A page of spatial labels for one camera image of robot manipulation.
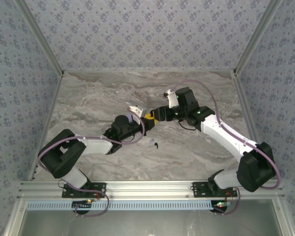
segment purple cable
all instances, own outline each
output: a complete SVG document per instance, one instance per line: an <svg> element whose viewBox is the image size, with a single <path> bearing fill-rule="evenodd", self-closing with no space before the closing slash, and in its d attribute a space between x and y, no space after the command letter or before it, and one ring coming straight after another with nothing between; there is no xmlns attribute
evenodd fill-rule
<svg viewBox="0 0 295 236"><path fill-rule="evenodd" d="M210 89L205 85L203 84L202 82L200 81L197 81L197 80L184 80L182 82L180 82L179 84L177 84L175 87L173 87L171 89L171 91L174 91L179 85L182 85L186 82L196 82L200 85L202 85L208 92L209 94L211 95L212 99L213 99L213 102L214 102L214 105L215 105L215 112L216 112L216 118L217 118L217 122L219 123L219 125L222 127L222 129L225 130L226 133L228 133L229 135L231 135L233 138L237 139L238 141L242 142L243 144L247 145L248 147L252 148L253 150L255 150L256 152L260 153L269 163L270 165L274 168L275 170L275 173L277 175L277 182L274 186L272 187L263 187L261 186L261 188L264 188L264 189L275 189L277 188L280 183L281 183L281 175L280 175L280 172L279 170L277 169L276 165L274 164L274 162L270 159L270 157L268 157L263 151L261 151L259 148L253 146L252 144L250 143L245 143L245 140L238 137L236 134L233 134L231 131L229 131L222 123L221 123L221 118L220 118L220 114L219 114L219 110L218 110L218 107L217 107L217 102L215 100L215 97L213 95L213 93L210 91Z"/></svg>
<svg viewBox="0 0 295 236"><path fill-rule="evenodd" d="M112 142L112 143L116 143L116 144L121 144L121 145L130 145L130 144L135 144L137 143L138 141L140 141L143 137L144 137L144 134L145 134L145 127L144 127L144 123L143 121L141 120L141 118L135 114L133 111L131 111L130 109L127 109L129 112L132 113L132 115L134 115L135 117L137 117L139 120L140 120L140 124L142 126L142 134L141 136L135 140L135 141L132 141L132 142L127 142L127 143L123 143L123 142L118 142L118 141L115 141L115 140L112 140L112 139L109 139L109 138L105 138L105 137L100 137L100 136L88 136L88 137L84 137L84 136L74 136L74 137L69 137L69 138L65 138L65 139L62 139L54 144L52 144L50 147L46 148L46 150L44 150L37 158L37 163L39 166L41 166L44 170L46 170L47 172L49 172L49 170L41 163L41 158L47 153L49 152L51 149L57 147L59 144L62 144L66 141L70 141L70 140L74 140L74 139L102 139L102 140L106 140L106 141L109 141L109 142ZM109 197L107 196L106 193L102 192L102 191L99 191L99 190L86 190L86 189L81 189L81 188L76 188L74 187L73 185L71 185L70 183L67 182L67 185L70 186L71 188L77 190L77 191L81 191L81 192L90 192L90 193L99 193L99 194L102 194L104 195L106 198L107 198L107 206L106 208L98 213L98 214L93 214L93 215L84 215L84 217L95 217L95 216L100 216L102 214L104 214L107 210L108 210L108 207L109 207Z"/></svg>
<svg viewBox="0 0 295 236"><path fill-rule="evenodd" d="M232 214L232 213L234 213L237 209L238 209L238 207L239 207L239 205L240 205L240 190L239 190L239 188L236 188L237 189L237 193L238 193L238 201L237 201L237 204L236 204L236 206L234 207L234 209L233 210L231 210L230 212L224 212L224 211L222 211L221 209L219 209L219 208L217 208L217 207L213 207L215 210L218 210L218 211L220 211L221 213L220 214L222 214L222 215L230 215L230 214Z"/></svg>

